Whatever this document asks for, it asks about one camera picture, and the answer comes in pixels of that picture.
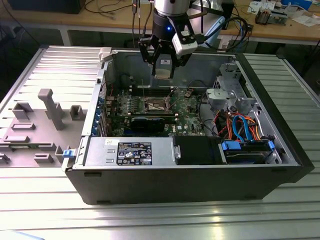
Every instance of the blue latch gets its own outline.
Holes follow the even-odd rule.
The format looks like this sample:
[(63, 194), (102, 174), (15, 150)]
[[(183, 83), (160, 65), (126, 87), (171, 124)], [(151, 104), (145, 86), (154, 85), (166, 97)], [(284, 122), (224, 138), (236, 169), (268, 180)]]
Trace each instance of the blue latch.
[(272, 141), (268, 141), (268, 145), (271, 148), (271, 150), (275, 150), (275, 144)]
[(225, 150), (241, 150), (241, 145), (237, 141), (224, 141), (222, 144), (223, 151)]
[(62, 156), (64, 158), (74, 159), (77, 156), (78, 148), (64, 150)]

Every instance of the blue cable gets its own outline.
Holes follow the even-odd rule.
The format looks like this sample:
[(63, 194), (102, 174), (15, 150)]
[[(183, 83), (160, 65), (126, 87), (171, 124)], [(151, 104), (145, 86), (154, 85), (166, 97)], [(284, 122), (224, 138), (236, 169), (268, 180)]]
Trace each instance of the blue cable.
[[(235, 23), (238, 24), (238, 26), (240, 28), (240, 34), (241, 34), (241, 38), (240, 39), (242, 39), (242, 37), (244, 35), (244, 30), (243, 30), (243, 28), (241, 26), (241, 23), (239, 21), (235, 21)], [(238, 50), (239, 48), (241, 48), (241, 45), (242, 45), (242, 43), (240, 43), (239, 46), (236, 47), (236, 49)]]
[(253, 138), (250, 134), (250, 131), (249, 131), (249, 127), (248, 127), (248, 123), (246, 121), (246, 119), (243, 117), (243, 116), (235, 116), (232, 120), (232, 130), (234, 132), (234, 135), (236, 135), (240, 140), (241, 142), (244, 142), (245, 140), (238, 134), (237, 132), (237, 128), (236, 128), (236, 121), (238, 118), (241, 118), (242, 121), (243, 121), (243, 125), (244, 125), (244, 132), (245, 132), (245, 135), (246, 135), (246, 138), (249, 140), (249, 141), (252, 141)]

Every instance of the metal bracket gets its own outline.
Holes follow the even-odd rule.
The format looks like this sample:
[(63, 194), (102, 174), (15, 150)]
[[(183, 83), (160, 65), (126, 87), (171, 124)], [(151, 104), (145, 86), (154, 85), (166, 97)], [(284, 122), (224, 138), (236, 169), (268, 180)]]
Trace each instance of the metal bracket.
[(180, 146), (175, 146), (173, 148), (174, 158), (179, 160), (181, 158)]

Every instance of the computer case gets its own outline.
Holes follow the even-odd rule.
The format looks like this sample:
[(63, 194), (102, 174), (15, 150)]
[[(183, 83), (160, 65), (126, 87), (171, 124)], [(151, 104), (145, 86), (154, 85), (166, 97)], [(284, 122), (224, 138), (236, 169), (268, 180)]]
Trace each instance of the computer case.
[(13, 10), (78, 14), (86, 0), (8, 0)]

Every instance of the label sticker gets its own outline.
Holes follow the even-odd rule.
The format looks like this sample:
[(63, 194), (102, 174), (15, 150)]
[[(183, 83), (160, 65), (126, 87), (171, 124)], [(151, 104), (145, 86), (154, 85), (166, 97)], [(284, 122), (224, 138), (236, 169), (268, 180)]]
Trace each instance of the label sticker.
[(119, 142), (116, 164), (119, 166), (152, 165), (151, 142)]
[(104, 145), (118, 145), (119, 139), (106, 139)]
[(170, 60), (161, 60), (160, 63), (163, 65), (170, 65), (171, 61)]

